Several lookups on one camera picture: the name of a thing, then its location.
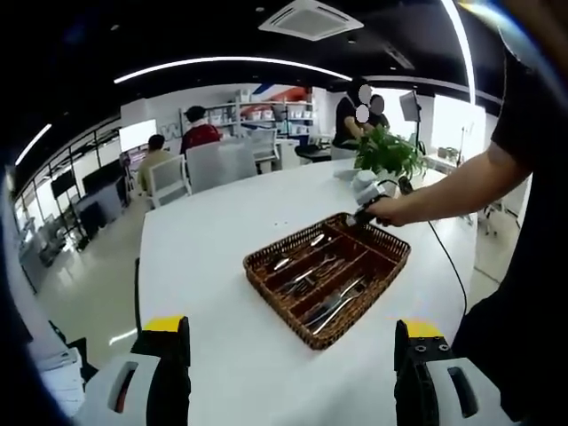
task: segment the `cutlery tray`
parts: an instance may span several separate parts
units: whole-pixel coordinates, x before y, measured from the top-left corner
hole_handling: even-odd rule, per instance
[[[243,261],[247,278],[256,291],[315,350],[331,346],[361,318],[392,283],[410,254],[406,242],[375,226],[346,226],[348,216],[339,213],[328,217],[261,248]],[[312,247],[311,241],[322,233],[325,241]],[[273,260],[281,254],[290,261],[275,272]],[[327,256],[335,256],[341,262],[317,268]],[[317,269],[310,275],[313,287],[307,292],[297,296],[281,291],[284,284],[312,268]],[[364,289],[315,335],[304,324],[307,318],[360,276],[365,277]]]

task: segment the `silverware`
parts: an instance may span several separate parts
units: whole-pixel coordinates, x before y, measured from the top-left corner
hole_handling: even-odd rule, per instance
[[[311,325],[315,324],[316,322],[320,321],[323,317],[333,311],[338,304],[342,302],[343,297],[349,293],[349,291],[359,284],[365,277],[361,276],[355,279],[349,286],[347,286],[341,293],[337,291],[324,300],[321,304],[319,304],[318,309],[316,309],[312,315],[307,319],[304,323],[306,327],[310,327]]]
[[[281,259],[273,268],[273,271],[278,271],[280,268],[286,266],[287,264],[290,263],[290,260],[292,260],[290,257],[284,257],[283,259]]]
[[[321,268],[322,266],[324,266],[325,264],[328,264],[329,262],[335,262],[337,260],[337,256],[336,255],[326,255],[323,260],[317,265],[314,266],[313,268],[309,269],[308,271],[301,273],[300,275],[298,275],[297,277],[295,277],[294,279],[292,279],[291,281],[283,284],[280,288],[279,291],[284,291],[285,294],[289,295],[290,293],[292,293],[296,287],[298,286],[298,284],[306,277],[308,277],[310,274],[312,274],[313,272],[315,272],[316,270],[318,270],[319,268]]]
[[[310,241],[310,246],[311,247],[317,247],[318,245],[320,245],[320,243],[322,241],[324,242],[330,242],[331,240],[333,240],[332,237],[327,237],[326,238],[326,234],[325,233],[320,233],[318,234],[313,240]],[[280,253],[280,255],[278,257],[275,257],[269,264],[268,264],[268,268],[272,269],[273,272],[278,271],[279,269],[282,269],[284,266],[286,266],[287,264],[289,264],[291,261],[293,260],[292,256],[287,256],[284,253]]]
[[[311,245],[312,247],[316,247],[318,244],[320,244],[320,243],[321,243],[322,241],[324,241],[324,240],[325,240],[325,242],[330,242],[330,241],[332,240],[332,238],[331,238],[331,237],[327,237],[327,238],[326,238],[326,235],[325,235],[324,233],[321,233],[320,235],[318,235],[316,238],[314,238],[314,239],[310,242],[310,245]]]
[[[327,324],[329,324],[329,321],[331,321],[333,318],[335,318],[335,316],[337,316],[337,314],[339,313],[339,311],[341,311],[345,306],[347,306],[347,304],[353,300],[356,299],[357,297],[359,297],[361,295],[361,293],[358,293],[357,295],[353,295],[351,297],[348,297],[347,299],[345,299],[339,306],[337,306],[337,308],[335,308],[335,310],[326,318],[325,321],[323,321],[321,323],[321,325],[315,329],[315,331],[313,332],[313,335],[317,335],[321,330],[323,330]]]
[[[349,302],[351,302],[353,299],[356,299],[357,297],[361,296],[367,288],[364,285],[359,284],[357,287],[355,287],[355,289],[356,289],[356,293],[353,294],[353,296],[350,296],[350,297],[347,297],[347,298],[342,298],[341,302],[339,304],[337,304],[334,309],[330,310],[327,313],[327,315],[320,317],[318,321],[313,322],[309,326],[309,328],[313,328],[313,326],[320,323],[325,318],[325,320],[323,322],[321,322],[321,324],[318,327],[316,327],[315,330],[313,331],[314,335],[317,335],[323,328],[325,328],[326,325],[329,324],[329,321],[331,321],[333,318],[335,318],[337,316],[339,311],[341,311],[345,306],[347,306],[347,304],[349,304]]]

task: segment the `monitor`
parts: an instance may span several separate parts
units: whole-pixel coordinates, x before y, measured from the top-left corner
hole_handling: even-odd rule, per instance
[[[69,170],[51,182],[51,190],[53,191],[53,198],[58,198],[67,189],[75,184],[75,176],[73,171]]]
[[[119,130],[121,137],[121,151],[124,153],[131,149],[148,143],[148,139],[157,133],[156,120],[137,122]]]
[[[114,160],[90,175],[83,178],[83,188],[87,195],[97,192],[99,189],[116,182],[124,176],[124,168],[120,160]]]

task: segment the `green plant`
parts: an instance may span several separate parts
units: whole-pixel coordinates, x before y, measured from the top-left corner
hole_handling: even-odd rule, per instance
[[[356,169],[372,170],[377,175],[386,170],[397,177],[406,175],[409,178],[415,172],[425,171],[426,162],[416,147],[401,136],[392,135],[383,126],[366,133],[357,143]]]

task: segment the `desk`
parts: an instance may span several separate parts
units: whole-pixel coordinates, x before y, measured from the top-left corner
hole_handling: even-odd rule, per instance
[[[146,214],[140,315],[143,324],[156,316],[189,318],[193,426],[395,425],[396,321],[431,321],[453,341],[462,291],[427,224],[388,229],[412,246],[405,268],[325,351],[306,346],[247,281],[247,254],[357,208],[349,184],[332,177],[349,163],[252,177]],[[426,180],[442,177],[429,170]],[[453,218],[435,226],[469,291],[476,225]]]

